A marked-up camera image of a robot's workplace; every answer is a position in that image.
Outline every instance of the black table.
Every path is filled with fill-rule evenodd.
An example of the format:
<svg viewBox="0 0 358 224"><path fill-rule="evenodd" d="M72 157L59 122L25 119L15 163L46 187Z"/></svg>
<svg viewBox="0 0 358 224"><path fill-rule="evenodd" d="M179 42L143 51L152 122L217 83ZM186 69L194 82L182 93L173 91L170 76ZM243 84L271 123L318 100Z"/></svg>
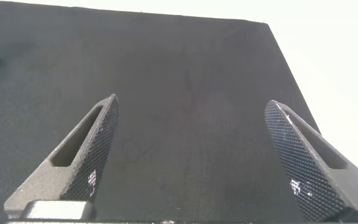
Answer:
<svg viewBox="0 0 358 224"><path fill-rule="evenodd" d="M264 107L317 127L267 24L0 2L0 222L111 93L121 117L98 219L303 221Z"/></svg>

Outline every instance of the black fabric surface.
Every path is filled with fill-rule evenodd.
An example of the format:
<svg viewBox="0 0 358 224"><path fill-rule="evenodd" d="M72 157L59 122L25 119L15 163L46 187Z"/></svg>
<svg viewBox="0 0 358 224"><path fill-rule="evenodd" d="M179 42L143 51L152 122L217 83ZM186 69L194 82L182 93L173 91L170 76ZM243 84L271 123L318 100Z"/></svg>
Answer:
<svg viewBox="0 0 358 224"><path fill-rule="evenodd" d="M0 2L0 222L111 93L121 117L99 219L303 221L265 105L317 127L267 24Z"/></svg>

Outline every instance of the black mat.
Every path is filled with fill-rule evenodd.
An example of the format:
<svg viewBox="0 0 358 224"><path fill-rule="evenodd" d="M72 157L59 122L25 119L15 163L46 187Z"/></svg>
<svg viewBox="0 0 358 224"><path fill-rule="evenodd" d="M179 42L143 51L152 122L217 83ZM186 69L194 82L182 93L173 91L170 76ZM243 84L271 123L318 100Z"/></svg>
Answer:
<svg viewBox="0 0 358 224"><path fill-rule="evenodd" d="M111 93L121 118L99 219L303 220L264 107L317 127L267 24L0 2L0 221Z"/></svg>

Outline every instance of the knurled surface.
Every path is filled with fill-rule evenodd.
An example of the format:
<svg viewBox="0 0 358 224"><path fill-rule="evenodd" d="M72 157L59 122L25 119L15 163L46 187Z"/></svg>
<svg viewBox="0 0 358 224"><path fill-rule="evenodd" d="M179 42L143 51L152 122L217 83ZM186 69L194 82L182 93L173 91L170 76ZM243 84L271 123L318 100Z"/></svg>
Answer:
<svg viewBox="0 0 358 224"><path fill-rule="evenodd" d="M117 101L111 97L106 106L108 109L99 120L84 151L85 158L81 160L73 181L61 196L64 200L93 202L95 199L118 119Z"/></svg>
<svg viewBox="0 0 358 224"><path fill-rule="evenodd" d="M274 102L265 109L265 121L306 221L320 222L343 210L344 202Z"/></svg>

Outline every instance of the white background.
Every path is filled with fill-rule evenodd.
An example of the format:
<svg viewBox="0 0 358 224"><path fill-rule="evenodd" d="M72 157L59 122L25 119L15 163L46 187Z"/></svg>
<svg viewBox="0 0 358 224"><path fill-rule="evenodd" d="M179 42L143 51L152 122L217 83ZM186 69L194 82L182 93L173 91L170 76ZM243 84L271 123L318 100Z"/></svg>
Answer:
<svg viewBox="0 0 358 224"><path fill-rule="evenodd" d="M321 133L358 167L358 1L17 1L266 22Z"/></svg>

